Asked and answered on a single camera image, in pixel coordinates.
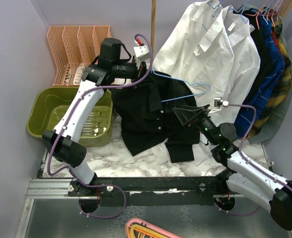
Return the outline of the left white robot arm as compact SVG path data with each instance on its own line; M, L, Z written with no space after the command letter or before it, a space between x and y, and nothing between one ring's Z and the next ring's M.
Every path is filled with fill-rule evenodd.
M134 54L127 59L120 58L125 48L121 40L105 38L102 41L100 54L84 69L67 112L52 131L45 130L42 135L49 157L64 164L58 171L69 170L87 196L93 195L98 187L97 175L85 160L86 148L79 144L88 116L108 89L136 86L151 70L151 65L146 64L146 60L153 60L151 43L143 34L136 34L134 41Z

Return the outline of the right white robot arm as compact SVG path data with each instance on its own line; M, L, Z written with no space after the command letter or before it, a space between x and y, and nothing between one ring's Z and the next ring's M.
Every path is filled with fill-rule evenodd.
M213 158L227 168L226 177L216 180L215 188L221 194L230 190L260 205L283 229L292 230L292 179L280 176L246 156L234 145L237 139L233 124L215 125L208 106L173 108L183 126L195 127L213 145Z

